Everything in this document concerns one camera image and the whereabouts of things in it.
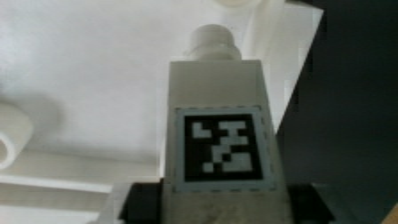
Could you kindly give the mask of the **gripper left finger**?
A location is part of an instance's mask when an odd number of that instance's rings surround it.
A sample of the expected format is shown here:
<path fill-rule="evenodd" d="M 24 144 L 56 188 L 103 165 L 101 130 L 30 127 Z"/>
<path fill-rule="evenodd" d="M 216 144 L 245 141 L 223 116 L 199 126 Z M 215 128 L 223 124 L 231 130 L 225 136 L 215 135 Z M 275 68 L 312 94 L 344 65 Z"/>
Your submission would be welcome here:
<path fill-rule="evenodd" d="M 163 184 L 160 178 L 113 185 L 94 224 L 163 224 Z"/>

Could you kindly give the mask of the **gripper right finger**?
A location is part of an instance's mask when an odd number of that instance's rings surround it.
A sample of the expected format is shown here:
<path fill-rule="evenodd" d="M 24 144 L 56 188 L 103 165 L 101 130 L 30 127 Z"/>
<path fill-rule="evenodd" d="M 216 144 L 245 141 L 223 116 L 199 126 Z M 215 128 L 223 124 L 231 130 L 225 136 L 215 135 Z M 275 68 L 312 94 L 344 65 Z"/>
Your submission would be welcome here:
<path fill-rule="evenodd" d="M 330 224 L 335 220 L 327 197 L 323 195 L 328 186 L 319 183 L 287 185 L 291 215 L 295 224 Z"/>

